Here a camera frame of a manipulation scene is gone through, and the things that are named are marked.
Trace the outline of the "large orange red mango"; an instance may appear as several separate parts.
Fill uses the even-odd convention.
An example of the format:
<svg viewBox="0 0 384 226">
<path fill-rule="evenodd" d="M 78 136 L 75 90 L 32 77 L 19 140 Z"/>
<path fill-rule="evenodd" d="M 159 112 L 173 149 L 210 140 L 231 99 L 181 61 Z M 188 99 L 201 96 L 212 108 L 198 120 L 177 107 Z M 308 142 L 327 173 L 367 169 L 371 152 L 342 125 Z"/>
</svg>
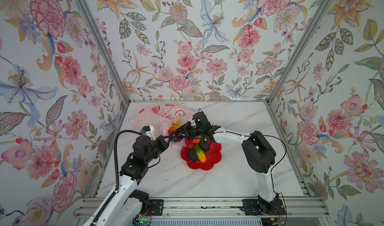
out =
<svg viewBox="0 0 384 226">
<path fill-rule="evenodd" d="M 168 134 L 171 135 L 174 131 L 176 131 L 179 128 L 181 120 L 176 121 L 175 123 L 172 124 L 170 129 L 168 130 Z"/>
</svg>

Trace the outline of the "dark avocado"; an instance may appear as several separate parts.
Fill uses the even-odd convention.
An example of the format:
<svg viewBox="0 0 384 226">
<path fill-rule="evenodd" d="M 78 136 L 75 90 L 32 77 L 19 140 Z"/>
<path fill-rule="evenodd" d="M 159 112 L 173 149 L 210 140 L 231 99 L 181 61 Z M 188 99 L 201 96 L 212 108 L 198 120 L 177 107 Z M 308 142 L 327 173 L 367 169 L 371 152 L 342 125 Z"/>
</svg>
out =
<svg viewBox="0 0 384 226">
<path fill-rule="evenodd" d="M 204 140 L 199 141 L 199 146 L 200 146 L 201 150 L 205 153 L 209 152 L 211 149 L 210 144 Z"/>
<path fill-rule="evenodd" d="M 192 163 L 196 163 L 199 160 L 195 150 L 193 150 L 193 149 L 188 149 L 186 151 L 186 156 L 187 156 L 187 159 L 189 161 L 191 161 Z"/>
</svg>

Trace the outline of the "pink plastic bag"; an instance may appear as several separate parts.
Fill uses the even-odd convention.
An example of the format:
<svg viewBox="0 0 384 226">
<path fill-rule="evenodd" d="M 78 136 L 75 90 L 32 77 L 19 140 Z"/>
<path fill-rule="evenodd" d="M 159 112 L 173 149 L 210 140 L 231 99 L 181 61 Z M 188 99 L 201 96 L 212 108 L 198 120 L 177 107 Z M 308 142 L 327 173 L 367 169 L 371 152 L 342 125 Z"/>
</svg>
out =
<svg viewBox="0 0 384 226">
<path fill-rule="evenodd" d="M 172 103 L 157 104 L 155 106 L 144 107 L 131 120 L 131 126 L 135 131 L 141 131 L 144 126 L 153 126 L 155 138 L 158 136 L 168 136 L 168 130 L 178 120 L 179 125 L 190 121 L 195 114 L 185 107 Z"/>
</svg>

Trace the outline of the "green cucumber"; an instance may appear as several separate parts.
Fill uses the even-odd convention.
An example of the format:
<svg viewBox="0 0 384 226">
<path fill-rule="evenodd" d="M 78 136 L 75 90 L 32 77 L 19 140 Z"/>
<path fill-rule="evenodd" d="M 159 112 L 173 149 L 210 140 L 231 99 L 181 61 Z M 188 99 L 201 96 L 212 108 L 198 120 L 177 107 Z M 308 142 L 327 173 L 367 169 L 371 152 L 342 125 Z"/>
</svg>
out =
<svg viewBox="0 0 384 226">
<path fill-rule="evenodd" d="M 194 150 L 199 158 L 200 163 L 205 164 L 207 161 L 205 152 L 203 152 L 199 146 L 199 144 L 194 145 Z"/>
</svg>

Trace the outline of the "red flower-shaped plate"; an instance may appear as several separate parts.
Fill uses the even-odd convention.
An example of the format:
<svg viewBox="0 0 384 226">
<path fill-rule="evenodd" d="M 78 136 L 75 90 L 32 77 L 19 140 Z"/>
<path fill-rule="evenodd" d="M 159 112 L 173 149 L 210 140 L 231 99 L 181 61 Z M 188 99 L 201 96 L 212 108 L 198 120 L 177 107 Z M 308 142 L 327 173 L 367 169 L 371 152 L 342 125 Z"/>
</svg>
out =
<svg viewBox="0 0 384 226">
<path fill-rule="evenodd" d="M 221 150 L 221 144 L 184 140 L 180 156 L 190 169 L 210 171 L 222 160 Z"/>
</svg>

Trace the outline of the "dark purple grape bunch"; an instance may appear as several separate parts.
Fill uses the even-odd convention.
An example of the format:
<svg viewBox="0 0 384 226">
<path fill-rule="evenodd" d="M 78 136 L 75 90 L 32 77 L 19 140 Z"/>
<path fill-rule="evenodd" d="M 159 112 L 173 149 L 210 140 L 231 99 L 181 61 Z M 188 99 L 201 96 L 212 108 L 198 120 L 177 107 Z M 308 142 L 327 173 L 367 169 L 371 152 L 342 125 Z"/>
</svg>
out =
<svg viewBox="0 0 384 226">
<path fill-rule="evenodd" d="M 184 140 L 184 134 L 181 133 L 181 132 L 176 132 L 174 131 L 171 135 L 170 135 L 170 142 L 172 144 L 177 144 L 177 143 L 180 143 L 181 141 Z"/>
</svg>

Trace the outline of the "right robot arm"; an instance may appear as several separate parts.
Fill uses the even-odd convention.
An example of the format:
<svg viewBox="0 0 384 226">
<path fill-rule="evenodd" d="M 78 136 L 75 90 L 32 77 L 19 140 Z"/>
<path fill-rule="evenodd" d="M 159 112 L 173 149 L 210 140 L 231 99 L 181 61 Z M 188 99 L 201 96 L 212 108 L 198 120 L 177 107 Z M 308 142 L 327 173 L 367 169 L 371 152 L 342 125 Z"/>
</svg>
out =
<svg viewBox="0 0 384 226">
<path fill-rule="evenodd" d="M 244 212 L 255 216 L 284 215 L 284 204 L 275 191 L 272 176 L 277 154 L 261 132 L 242 134 L 228 131 L 212 125 L 200 111 L 184 125 L 176 122 L 168 134 L 171 143 L 185 143 L 180 155 L 192 170 L 213 169 L 222 160 L 222 145 L 241 147 L 248 165 L 256 172 L 259 185 L 257 199 L 243 201 Z"/>
</svg>

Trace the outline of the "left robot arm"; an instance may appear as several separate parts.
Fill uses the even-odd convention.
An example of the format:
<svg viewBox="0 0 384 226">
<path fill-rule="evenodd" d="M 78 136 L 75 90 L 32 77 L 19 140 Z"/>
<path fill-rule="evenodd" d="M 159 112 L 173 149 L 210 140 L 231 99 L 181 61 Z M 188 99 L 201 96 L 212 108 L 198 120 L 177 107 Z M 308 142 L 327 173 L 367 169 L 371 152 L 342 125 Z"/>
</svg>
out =
<svg viewBox="0 0 384 226">
<path fill-rule="evenodd" d="M 167 137 L 159 136 L 153 140 L 149 136 L 139 136 L 134 142 L 133 152 L 116 170 L 115 187 L 84 225 L 130 226 L 145 215 L 150 207 L 150 197 L 138 190 L 138 186 L 150 168 L 149 163 L 158 159 L 169 144 Z"/>
</svg>

